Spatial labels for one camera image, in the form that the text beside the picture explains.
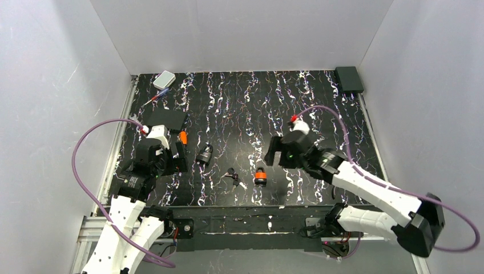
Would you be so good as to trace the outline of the right aluminium rail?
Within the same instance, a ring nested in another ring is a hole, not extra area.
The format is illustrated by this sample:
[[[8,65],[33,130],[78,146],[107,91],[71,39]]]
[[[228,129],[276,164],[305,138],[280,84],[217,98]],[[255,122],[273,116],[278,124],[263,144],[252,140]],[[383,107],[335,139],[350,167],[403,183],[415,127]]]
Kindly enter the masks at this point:
[[[389,180],[388,173],[387,173],[387,170],[384,166],[384,162],[383,162],[383,159],[381,157],[381,154],[380,154],[380,151],[379,151],[379,148],[378,148],[376,136],[374,134],[373,125],[372,125],[372,122],[370,120],[370,116],[369,116],[369,113],[368,113],[368,109],[366,107],[365,99],[364,99],[362,94],[358,95],[358,99],[360,101],[360,107],[362,109],[362,112],[364,113],[364,116],[365,116],[366,125],[367,125],[367,128],[368,128],[369,134],[371,136],[375,152],[377,154],[377,159],[378,159],[378,162],[379,162],[380,167],[381,167],[383,178],[386,181],[388,181]],[[416,272],[418,274],[430,274],[429,267],[427,266],[425,259],[417,257],[416,255],[412,255],[412,261],[413,261],[414,267],[416,269]]]

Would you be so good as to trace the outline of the black box in corner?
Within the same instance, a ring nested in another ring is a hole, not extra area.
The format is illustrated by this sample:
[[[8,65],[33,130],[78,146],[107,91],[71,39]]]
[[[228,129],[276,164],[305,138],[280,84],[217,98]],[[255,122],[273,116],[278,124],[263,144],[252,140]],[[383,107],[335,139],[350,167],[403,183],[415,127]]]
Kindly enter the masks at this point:
[[[355,66],[336,67],[334,75],[343,94],[361,94],[364,92],[364,85]]]

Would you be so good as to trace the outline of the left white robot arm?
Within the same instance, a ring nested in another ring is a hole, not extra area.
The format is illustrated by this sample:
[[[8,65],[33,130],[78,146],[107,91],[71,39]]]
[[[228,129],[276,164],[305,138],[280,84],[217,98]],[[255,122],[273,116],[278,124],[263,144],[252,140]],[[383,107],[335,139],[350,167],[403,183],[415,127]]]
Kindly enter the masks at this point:
[[[106,222],[82,273],[135,273],[143,260],[176,267],[167,257],[150,251],[163,234],[172,237],[172,244],[176,244],[178,228],[173,211],[166,207],[145,208],[157,177],[174,166],[167,138],[143,139],[135,156],[121,177],[124,183],[113,196],[110,209],[100,207]]]

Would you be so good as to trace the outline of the aluminium rail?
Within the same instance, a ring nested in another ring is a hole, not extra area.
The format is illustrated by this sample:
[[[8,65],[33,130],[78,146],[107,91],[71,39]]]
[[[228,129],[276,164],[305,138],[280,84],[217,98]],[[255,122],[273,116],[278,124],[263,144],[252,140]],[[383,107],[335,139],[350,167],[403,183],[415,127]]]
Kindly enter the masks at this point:
[[[137,75],[131,76],[131,85],[128,90],[128,94],[123,105],[123,109],[121,112],[121,118],[128,118],[130,114],[131,105],[135,96],[136,86],[138,84],[139,77]],[[99,199],[103,204],[107,204],[108,201],[108,192],[111,186],[112,177],[114,175],[115,166],[118,161],[118,153],[122,146],[122,137],[124,135],[124,131],[126,129],[125,124],[118,124],[116,126],[115,136],[113,144],[111,145],[110,152],[108,155],[108,159],[106,162],[106,167],[104,169],[101,185],[98,190],[97,199]],[[83,266],[87,263],[87,260],[90,256],[91,248],[94,246],[94,239],[83,240],[82,233],[86,225],[93,224],[94,221],[97,221],[99,225],[103,225],[105,222],[105,218],[100,217],[98,215],[99,206],[97,204],[93,205],[92,211],[88,216],[85,216],[82,221],[80,233],[77,239],[77,246],[76,246],[76,254],[75,259],[72,264],[70,273],[81,273]]]
[[[379,151],[379,148],[378,148],[376,136],[374,134],[373,125],[372,125],[372,122],[370,120],[370,116],[369,116],[369,113],[368,113],[368,109],[366,107],[365,99],[364,99],[362,94],[358,95],[358,99],[360,101],[360,107],[362,109],[362,112],[364,113],[364,116],[365,116],[366,125],[367,125],[367,128],[368,128],[369,134],[371,136],[375,152],[377,154],[377,159],[378,159],[378,162],[379,162],[380,167],[381,167],[383,178],[386,181],[388,181],[389,180],[388,173],[387,173],[387,170],[384,166],[384,162],[383,162],[383,159],[381,157],[381,154],[380,154],[380,151]],[[417,257],[416,255],[412,255],[412,261],[413,261],[414,267],[416,269],[416,272],[418,274],[430,274],[429,267],[427,266],[425,259]]]

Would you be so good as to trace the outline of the orange handled screwdriver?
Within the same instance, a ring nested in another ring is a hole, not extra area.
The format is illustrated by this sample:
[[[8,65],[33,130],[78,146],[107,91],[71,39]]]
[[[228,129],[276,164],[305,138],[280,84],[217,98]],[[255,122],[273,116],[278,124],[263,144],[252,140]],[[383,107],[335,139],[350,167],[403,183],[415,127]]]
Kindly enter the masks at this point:
[[[188,143],[188,138],[187,138],[187,133],[185,131],[180,131],[179,132],[179,140],[180,142],[186,146]]]

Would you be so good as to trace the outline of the left aluminium rail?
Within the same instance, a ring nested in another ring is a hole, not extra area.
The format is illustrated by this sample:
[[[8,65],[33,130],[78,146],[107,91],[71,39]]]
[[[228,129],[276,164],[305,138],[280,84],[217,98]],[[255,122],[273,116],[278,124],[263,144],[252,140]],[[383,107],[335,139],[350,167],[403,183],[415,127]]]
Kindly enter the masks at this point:
[[[138,84],[139,77],[137,75],[131,76],[131,85],[128,90],[128,94],[123,105],[123,109],[121,112],[121,118],[128,118],[130,114],[131,105],[135,96],[136,86]],[[108,201],[108,192],[111,186],[112,177],[114,175],[115,166],[118,161],[118,153],[122,146],[122,137],[124,135],[124,131],[126,129],[125,124],[118,124],[116,126],[115,136],[113,144],[111,145],[110,152],[108,155],[108,159],[106,162],[106,167],[104,169],[101,185],[98,190],[97,199],[99,199],[103,204],[107,204]],[[105,218],[100,217],[98,215],[99,206],[97,204],[93,205],[92,211],[88,216],[85,216],[82,221],[80,233],[77,239],[77,246],[76,246],[76,254],[75,259],[72,264],[70,273],[81,273],[83,266],[87,263],[87,260],[90,256],[91,248],[94,246],[94,239],[83,240],[82,233],[86,225],[93,224],[94,221],[97,221],[99,225],[103,225],[105,222]]]

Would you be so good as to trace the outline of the black flat box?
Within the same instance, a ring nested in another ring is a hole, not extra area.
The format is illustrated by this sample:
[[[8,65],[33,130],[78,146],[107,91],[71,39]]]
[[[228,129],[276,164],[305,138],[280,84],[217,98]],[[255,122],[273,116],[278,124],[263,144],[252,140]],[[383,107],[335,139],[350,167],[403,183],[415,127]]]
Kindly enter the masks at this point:
[[[185,130],[188,114],[178,110],[156,109],[147,119],[149,127],[164,125],[171,133],[178,134]]]

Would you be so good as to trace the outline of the white rounded box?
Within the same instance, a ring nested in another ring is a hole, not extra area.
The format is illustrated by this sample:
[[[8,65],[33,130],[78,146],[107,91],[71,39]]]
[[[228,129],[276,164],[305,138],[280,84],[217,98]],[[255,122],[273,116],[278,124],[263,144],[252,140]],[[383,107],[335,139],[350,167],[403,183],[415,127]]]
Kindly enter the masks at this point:
[[[153,81],[152,84],[157,89],[162,90],[172,85],[175,79],[176,76],[174,73],[164,70],[161,74],[158,75],[158,77]]]

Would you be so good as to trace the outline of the black front base bar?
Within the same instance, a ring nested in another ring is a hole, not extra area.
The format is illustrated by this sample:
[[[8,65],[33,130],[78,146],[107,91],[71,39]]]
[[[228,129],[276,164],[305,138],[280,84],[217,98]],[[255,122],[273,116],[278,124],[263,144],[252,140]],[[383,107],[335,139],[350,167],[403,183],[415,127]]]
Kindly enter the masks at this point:
[[[179,252],[230,250],[322,250],[322,239],[342,241],[362,232],[324,228],[329,205],[269,205],[229,207],[145,207],[141,215],[163,214],[167,241],[176,240]]]

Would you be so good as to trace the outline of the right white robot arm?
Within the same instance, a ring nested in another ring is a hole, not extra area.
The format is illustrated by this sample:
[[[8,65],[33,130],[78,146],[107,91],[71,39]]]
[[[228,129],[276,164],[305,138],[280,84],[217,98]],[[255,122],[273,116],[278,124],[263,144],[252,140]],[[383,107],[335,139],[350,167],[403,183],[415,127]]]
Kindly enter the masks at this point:
[[[348,190],[377,208],[363,210],[338,203],[325,216],[326,227],[395,240],[416,256],[430,256],[445,226],[438,196],[432,193],[420,198],[411,196],[368,172],[357,171],[344,154],[318,148],[304,131],[273,136],[264,157],[267,165],[273,165],[277,152],[281,154],[279,166],[282,168],[300,168],[311,177]]]

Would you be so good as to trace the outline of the black keys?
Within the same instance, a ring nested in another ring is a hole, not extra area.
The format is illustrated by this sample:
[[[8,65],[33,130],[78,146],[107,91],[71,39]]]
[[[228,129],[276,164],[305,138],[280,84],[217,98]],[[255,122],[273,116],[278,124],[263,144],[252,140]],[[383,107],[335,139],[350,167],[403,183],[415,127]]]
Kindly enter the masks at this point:
[[[239,174],[235,172],[234,168],[229,168],[227,171],[221,176],[221,179],[231,179],[232,180],[232,192],[234,192],[238,187],[241,187],[243,190],[247,190],[248,187],[244,182],[241,181]]]

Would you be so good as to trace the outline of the orange black padlock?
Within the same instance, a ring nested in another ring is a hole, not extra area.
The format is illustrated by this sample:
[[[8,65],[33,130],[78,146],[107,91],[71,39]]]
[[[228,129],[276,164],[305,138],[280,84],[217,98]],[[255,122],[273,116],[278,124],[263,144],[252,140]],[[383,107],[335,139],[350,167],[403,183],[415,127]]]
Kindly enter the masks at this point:
[[[256,186],[265,187],[267,185],[267,174],[263,167],[257,167],[254,175],[254,184]]]

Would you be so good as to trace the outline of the red blue screwdriver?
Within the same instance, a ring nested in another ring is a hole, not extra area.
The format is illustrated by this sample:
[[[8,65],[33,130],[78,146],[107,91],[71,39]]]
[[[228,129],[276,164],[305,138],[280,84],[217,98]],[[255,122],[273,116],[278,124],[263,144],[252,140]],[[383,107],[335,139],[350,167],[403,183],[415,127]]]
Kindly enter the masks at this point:
[[[165,96],[166,93],[168,93],[170,90],[169,87],[161,89],[155,96],[153,96],[151,99],[149,99],[145,104],[142,105],[142,107],[152,103],[153,101],[156,101],[157,99]]]

